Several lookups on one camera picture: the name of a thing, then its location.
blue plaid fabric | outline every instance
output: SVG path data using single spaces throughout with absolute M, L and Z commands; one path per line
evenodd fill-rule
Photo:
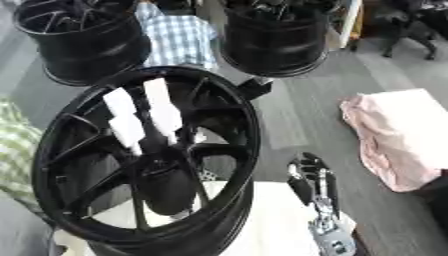
M 194 64 L 217 68 L 210 41 L 216 37 L 208 22 L 196 16 L 164 15 L 151 3 L 140 3 L 136 16 L 151 40 L 145 67 Z

chair leg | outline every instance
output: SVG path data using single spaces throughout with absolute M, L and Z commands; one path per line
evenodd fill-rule
M 398 42 L 400 42 L 400 39 L 402 38 L 401 35 L 398 35 L 394 38 L 392 38 L 386 46 L 386 50 L 383 53 L 383 56 L 386 58 L 392 58 L 392 51 L 394 50 L 395 45 L 398 44 Z
M 435 59 L 437 48 L 436 48 L 436 46 L 434 44 L 432 44 L 428 40 L 428 38 L 426 38 L 426 36 L 420 35 L 420 34 L 417 34 L 417 33 L 411 33 L 409 35 L 409 38 L 414 40 L 414 41 L 416 41 L 416 42 L 419 42 L 420 44 L 422 44 L 423 46 L 425 46 L 429 50 L 428 55 L 426 55 L 426 59 L 427 60 L 434 60 Z

green plaid fabric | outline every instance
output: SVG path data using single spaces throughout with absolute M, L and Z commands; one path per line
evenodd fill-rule
M 17 106 L 0 98 L 0 189 L 37 214 L 30 168 L 40 137 Z

chair wheel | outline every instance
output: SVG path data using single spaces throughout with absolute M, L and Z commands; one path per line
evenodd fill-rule
M 392 58 L 392 53 L 391 52 L 385 52 L 385 53 L 383 53 L 383 57 Z
M 358 51 L 358 46 L 359 46 L 359 41 L 358 41 L 358 40 L 353 41 L 353 42 L 350 44 L 350 51 L 351 51 L 351 52 L 356 52 L 356 51 Z
M 426 60 L 435 60 L 436 59 L 436 54 L 435 53 L 430 53 L 426 56 L 425 58 Z

rim lip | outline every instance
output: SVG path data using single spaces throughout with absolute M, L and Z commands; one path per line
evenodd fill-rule
M 123 20 L 123 19 L 128 20 L 129 18 L 132 18 L 138 3 L 139 3 L 138 0 L 133 0 L 132 5 L 129 6 L 129 8 L 126 9 L 117 18 L 115 18 L 115 19 L 113 19 L 111 21 L 105 22 L 103 24 L 100 24 L 98 26 L 93 26 L 93 27 L 90 27 L 90 28 L 82 30 L 82 31 L 67 31 L 67 32 L 59 32 L 59 33 L 42 33 L 42 32 L 36 32 L 36 31 L 30 30 L 28 28 L 25 28 L 22 24 L 20 24 L 21 12 L 26 10 L 25 8 L 27 7 L 27 5 L 30 5 L 30 3 L 27 4 L 27 2 L 25 1 L 22 4 L 20 4 L 17 7 L 17 9 L 14 11 L 13 23 L 14 23 L 14 26 L 18 30 L 20 30 L 22 32 L 25 32 L 25 33 L 27 33 L 29 35 L 36 35 L 36 36 L 64 36 L 64 35 L 75 35 L 75 34 L 80 34 L 80 33 L 88 33 L 90 31 L 94 31 L 96 29 L 102 29 L 103 27 L 110 26 L 111 24 L 119 22 L 120 20 Z
M 139 77 L 143 77 L 143 74 L 148 77 L 150 76 L 156 77 L 161 72 L 167 72 L 167 73 L 173 72 L 174 74 L 179 74 L 179 72 L 181 74 L 183 72 L 190 72 L 190 73 L 196 72 L 204 76 L 208 76 L 210 78 L 210 81 L 214 81 L 215 84 L 216 83 L 219 84 L 220 88 L 236 96 L 240 101 L 239 104 L 243 105 L 243 109 L 248 117 L 247 119 L 247 121 L 249 122 L 248 127 L 250 128 L 248 132 L 249 134 L 252 134 L 252 141 L 249 141 L 249 143 L 252 144 L 249 145 L 251 150 L 253 150 L 251 152 L 252 156 L 249 157 L 246 164 L 239 170 L 238 173 L 239 175 L 235 174 L 232 175 L 232 177 L 227 182 L 226 186 L 214 199 L 212 199 L 208 203 L 206 207 L 201 208 L 193 215 L 190 215 L 189 217 L 183 220 L 168 225 L 151 228 L 149 231 L 145 232 L 145 234 L 134 234 L 130 238 L 122 237 L 127 236 L 127 234 L 124 233 L 124 231 L 126 231 L 127 229 L 122 229 L 123 234 L 120 235 L 121 237 L 111 238 L 110 236 L 100 234 L 100 233 L 106 233 L 104 232 L 104 230 L 101 231 L 100 233 L 97 232 L 93 233 L 88 228 L 80 227 L 79 225 L 74 224 L 73 221 L 70 221 L 69 217 L 63 215 L 61 211 L 57 212 L 58 207 L 56 202 L 54 202 L 53 200 L 48 200 L 49 198 L 53 199 L 54 196 L 48 190 L 47 185 L 49 177 L 47 174 L 45 174 L 44 171 L 42 171 L 43 163 L 46 160 L 45 157 L 47 157 L 48 150 L 52 146 L 48 145 L 48 141 L 54 140 L 54 138 L 56 137 L 54 136 L 54 133 L 55 131 L 57 131 L 57 125 L 61 120 L 60 117 L 66 112 L 74 112 L 74 110 L 78 109 L 82 105 L 81 103 L 85 104 L 88 100 L 100 97 L 99 95 L 101 94 L 101 90 L 104 91 L 104 88 L 107 88 L 108 85 L 113 84 L 112 81 L 119 79 L 120 77 L 130 76 L 132 74 L 136 75 L 141 74 L 141 76 Z M 112 245 L 144 244 L 147 243 L 148 240 L 153 240 L 153 242 L 157 240 L 166 241 L 166 239 L 173 239 L 176 238 L 176 236 L 184 236 L 185 235 L 184 232 L 192 233 L 202 228 L 205 224 L 208 223 L 208 221 L 211 221 L 212 219 L 217 217 L 221 211 L 226 209 L 226 207 L 228 207 L 229 204 L 231 204 L 231 202 L 235 200 L 235 198 L 238 195 L 240 195 L 242 191 L 244 191 L 244 188 L 247 185 L 247 183 L 250 182 L 255 164 L 258 159 L 259 150 L 260 150 L 260 128 L 256 112 L 253 106 L 239 93 L 239 91 L 231 82 L 213 73 L 188 67 L 164 66 L 164 67 L 144 68 L 131 72 L 124 72 L 121 74 L 117 74 L 116 76 L 109 77 L 98 82 L 95 86 L 84 91 L 82 94 L 76 97 L 71 103 L 69 103 L 66 107 L 63 108 L 62 111 L 58 113 L 58 115 L 53 119 L 53 121 L 48 126 L 37 148 L 32 167 L 32 183 L 34 193 L 36 194 L 36 198 L 38 199 L 38 202 L 42 207 L 43 211 L 60 227 L 83 239 Z M 118 227 L 112 227 L 107 224 L 102 224 L 101 222 L 96 221 L 94 219 L 91 220 L 92 223 L 103 225 L 103 227 L 110 227 L 116 230 L 121 229 Z
M 292 77 L 292 76 L 298 76 L 303 75 L 308 72 L 313 71 L 317 67 L 319 67 L 328 57 L 329 49 L 327 46 L 325 46 L 324 50 L 322 51 L 322 54 L 319 55 L 319 57 L 307 64 L 307 65 L 295 65 L 284 69 L 279 70 L 273 70 L 269 72 L 255 72 L 254 70 L 250 68 L 246 68 L 244 65 L 238 64 L 237 61 L 233 60 L 225 51 L 224 47 L 221 47 L 220 49 L 221 55 L 223 59 L 229 63 L 233 68 L 236 68 L 238 70 L 243 71 L 244 73 L 260 76 L 260 77 L 271 77 L 271 78 L 285 78 L 285 77 Z
M 148 56 L 151 54 L 152 52 L 152 44 L 151 44 L 151 40 L 149 39 L 149 37 L 147 37 L 146 35 L 143 36 L 145 39 L 145 43 L 148 44 L 148 46 L 146 47 L 147 50 L 145 50 L 145 52 L 147 52 L 146 57 L 142 57 L 141 61 L 136 62 L 136 63 L 130 63 L 129 65 L 127 65 L 126 67 L 117 70 L 114 72 L 114 74 L 118 74 L 118 73 L 124 73 L 126 71 L 132 70 L 132 69 L 140 69 L 140 67 L 142 66 L 142 64 L 146 61 L 146 59 L 148 58 Z M 53 73 L 51 73 L 51 71 L 48 69 L 46 63 L 42 64 L 42 68 L 44 70 L 45 75 L 47 75 L 48 78 L 50 78 L 51 80 L 55 81 L 56 83 L 62 84 L 62 85 L 67 85 L 67 86 L 72 86 L 72 87 L 86 87 L 86 86 L 90 86 L 89 83 L 91 83 L 92 81 L 90 81 L 90 79 L 84 79 L 84 80 L 68 80 L 68 79 L 64 79 L 63 77 L 59 77 L 57 75 L 54 75 Z M 106 79 L 108 78 L 109 75 L 104 76 L 101 79 Z

